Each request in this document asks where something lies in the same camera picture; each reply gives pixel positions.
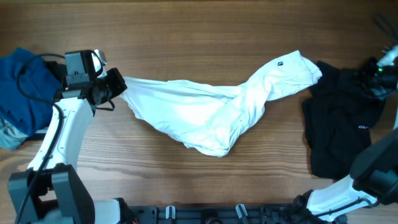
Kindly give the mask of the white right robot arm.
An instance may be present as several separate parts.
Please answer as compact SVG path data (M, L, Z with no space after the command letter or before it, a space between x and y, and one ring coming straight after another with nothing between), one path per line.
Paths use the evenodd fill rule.
M382 59L370 60L358 81L368 98L383 100L397 92L397 47ZM291 223L340 223L341 217L358 208L397 202L397 126L361 152L350 173L320 190L299 195L292 206Z

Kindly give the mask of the white t-shirt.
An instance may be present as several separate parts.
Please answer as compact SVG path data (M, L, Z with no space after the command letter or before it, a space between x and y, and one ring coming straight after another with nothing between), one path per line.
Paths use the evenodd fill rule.
M267 62L237 86L125 77L121 98L137 119L185 147L223 157L261 119L266 102L294 95L321 77L321 70L296 50Z

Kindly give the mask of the black t-shirt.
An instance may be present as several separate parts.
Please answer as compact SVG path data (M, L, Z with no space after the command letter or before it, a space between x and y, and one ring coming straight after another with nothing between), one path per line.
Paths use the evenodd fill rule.
M379 121L385 100L370 98L361 88L359 70L318 61L322 77L302 102L305 137L311 149L313 175L342 179L355 157L371 145L370 128Z

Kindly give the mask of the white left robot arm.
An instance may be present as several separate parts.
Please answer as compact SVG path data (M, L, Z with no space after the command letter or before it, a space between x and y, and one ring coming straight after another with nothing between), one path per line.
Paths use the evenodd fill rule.
M76 167L82 140L96 110L127 86L117 68L105 70L96 50L63 55L66 74L50 104L53 115L39 152L24 172L10 176L8 191L16 223L131 223L121 198L94 202Z

